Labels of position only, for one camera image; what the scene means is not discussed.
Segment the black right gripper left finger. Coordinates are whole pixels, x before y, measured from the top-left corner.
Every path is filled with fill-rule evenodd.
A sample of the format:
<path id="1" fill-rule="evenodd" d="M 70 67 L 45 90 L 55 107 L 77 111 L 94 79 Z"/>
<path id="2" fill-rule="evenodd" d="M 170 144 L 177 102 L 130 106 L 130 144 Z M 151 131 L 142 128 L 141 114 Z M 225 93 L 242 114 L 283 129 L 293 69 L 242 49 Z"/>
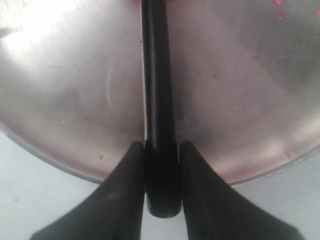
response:
<path id="1" fill-rule="evenodd" d="M 145 197 L 144 146 L 134 141 L 112 173 L 83 202 L 33 240 L 139 240 Z"/>

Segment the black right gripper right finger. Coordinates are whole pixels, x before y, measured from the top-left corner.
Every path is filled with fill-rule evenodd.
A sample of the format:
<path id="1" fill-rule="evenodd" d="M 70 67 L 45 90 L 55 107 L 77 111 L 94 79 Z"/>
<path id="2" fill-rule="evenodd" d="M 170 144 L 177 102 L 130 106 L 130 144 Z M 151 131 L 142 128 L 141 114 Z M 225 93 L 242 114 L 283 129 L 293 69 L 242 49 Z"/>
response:
<path id="1" fill-rule="evenodd" d="M 190 141 L 179 149 L 182 202 L 190 240 L 302 240 L 300 231 L 240 195 Z"/>

